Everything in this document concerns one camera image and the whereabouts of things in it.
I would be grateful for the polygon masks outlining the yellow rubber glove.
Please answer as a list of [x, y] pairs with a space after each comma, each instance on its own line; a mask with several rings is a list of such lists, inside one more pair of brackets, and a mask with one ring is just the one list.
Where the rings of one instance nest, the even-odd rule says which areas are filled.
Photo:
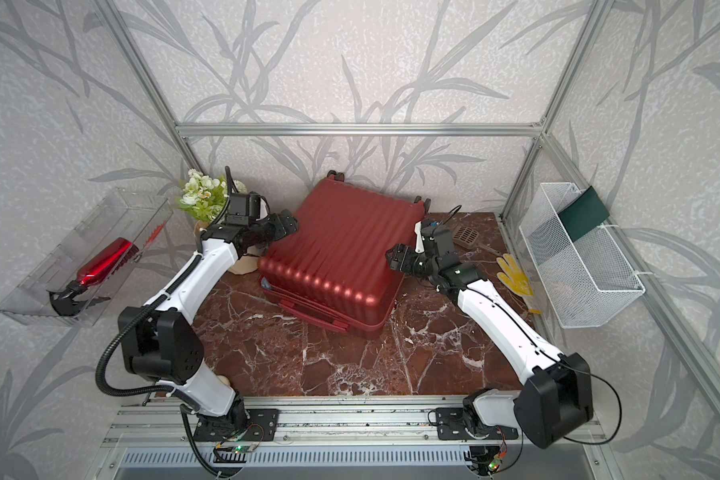
[[529, 279], [519, 266], [515, 257], [509, 253], [505, 253], [497, 257], [496, 261], [501, 268], [501, 271], [497, 274], [499, 281], [525, 302], [530, 314], [541, 315], [542, 311], [531, 289]]

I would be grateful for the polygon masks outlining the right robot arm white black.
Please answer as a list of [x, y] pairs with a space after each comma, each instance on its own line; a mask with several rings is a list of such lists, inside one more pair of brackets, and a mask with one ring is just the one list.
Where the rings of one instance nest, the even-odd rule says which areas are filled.
[[536, 333], [501, 297], [487, 275], [458, 255], [418, 252], [397, 244], [386, 252], [390, 269], [428, 280], [491, 338], [521, 384], [511, 396], [484, 389], [463, 400], [465, 430], [476, 438], [490, 430], [519, 430], [538, 448], [570, 436], [594, 417], [592, 381], [585, 359], [566, 355]]

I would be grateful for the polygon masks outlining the red hard-shell suitcase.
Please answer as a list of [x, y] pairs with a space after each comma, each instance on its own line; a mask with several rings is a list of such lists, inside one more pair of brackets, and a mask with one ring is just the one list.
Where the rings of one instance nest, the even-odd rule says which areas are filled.
[[260, 285], [282, 310], [325, 330], [378, 337], [403, 275], [386, 253], [415, 241], [429, 211], [420, 197], [403, 200], [346, 182], [330, 171], [298, 207], [296, 233], [273, 243], [258, 261]]

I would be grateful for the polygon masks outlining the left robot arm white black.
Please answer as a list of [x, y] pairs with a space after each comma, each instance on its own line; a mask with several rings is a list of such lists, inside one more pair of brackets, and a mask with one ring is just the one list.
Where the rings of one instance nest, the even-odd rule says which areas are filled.
[[179, 399], [190, 448], [202, 468], [217, 479], [229, 479], [236, 472], [206, 460], [190, 416], [219, 441], [243, 436], [252, 421], [242, 396], [206, 364], [193, 320], [218, 280], [250, 247], [269, 245], [297, 229], [297, 219], [284, 210], [264, 217], [226, 218], [200, 230], [195, 252], [172, 280], [143, 306], [121, 312], [118, 333], [95, 369], [96, 386], [107, 396], [164, 393]]

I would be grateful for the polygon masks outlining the clear plastic wall tray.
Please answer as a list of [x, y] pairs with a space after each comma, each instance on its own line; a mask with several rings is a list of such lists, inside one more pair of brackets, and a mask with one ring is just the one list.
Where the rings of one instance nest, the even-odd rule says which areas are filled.
[[[171, 218], [169, 200], [160, 195], [114, 188], [0, 302], [0, 313], [22, 325], [89, 327], [96, 323]], [[72, 317], [58, 315], [49, 291], [61, 291], [77, 270], [118, 237], [133, 242], [140, 254], [102, 285], [80, 299], [109, 297]]]

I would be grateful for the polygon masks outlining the dark green card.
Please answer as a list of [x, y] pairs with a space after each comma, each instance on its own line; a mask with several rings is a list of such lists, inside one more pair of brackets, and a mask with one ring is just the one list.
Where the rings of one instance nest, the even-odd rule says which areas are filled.
[[601, 225], [609, 216], [607, 207], [593, 186], [587, 188], [558, 214], [572, 243]]

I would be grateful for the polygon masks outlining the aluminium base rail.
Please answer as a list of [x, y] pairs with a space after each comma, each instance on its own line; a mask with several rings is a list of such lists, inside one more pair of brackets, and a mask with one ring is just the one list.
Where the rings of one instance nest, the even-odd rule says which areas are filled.
[[[247, 397], [253, 434], [272, 430], [264, 446], [430, 445], [438, 441], [436, 410], [463, 408], [461, 396]], [[104, 448], [185, 447], [179, 402], [157, 397], [120, 408]]]

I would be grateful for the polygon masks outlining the brown slotted spatula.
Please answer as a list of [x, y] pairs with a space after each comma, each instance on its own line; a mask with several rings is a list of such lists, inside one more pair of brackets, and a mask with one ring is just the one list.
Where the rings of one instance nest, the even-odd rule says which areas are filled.
[[480, 241], [479, 232], [473, 228], [459, 225], [453, 232], [453, 242], [455, 245], [460, 246], [467, 250], [484, 250], [495, 256], [501, 256], [502, 253], [498, 250], [490, 247], [489, 245]]

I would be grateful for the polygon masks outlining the potted white flower plant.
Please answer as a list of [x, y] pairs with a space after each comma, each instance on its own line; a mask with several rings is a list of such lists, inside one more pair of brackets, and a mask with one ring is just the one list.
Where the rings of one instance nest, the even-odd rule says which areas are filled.
[[[189, 169], [187, 181], [182, 184], [181, 196], [177, 198], [180, 210], [187, 212], [194, 220], [194, 236], [209, 226], [222, 210], [227, 198], [227, 181], [213, 178], [199, 170]], [[260, 250], [250, 247], [242, 260], [229, 269], [234, 275], [246, 275], [258, 269]]]

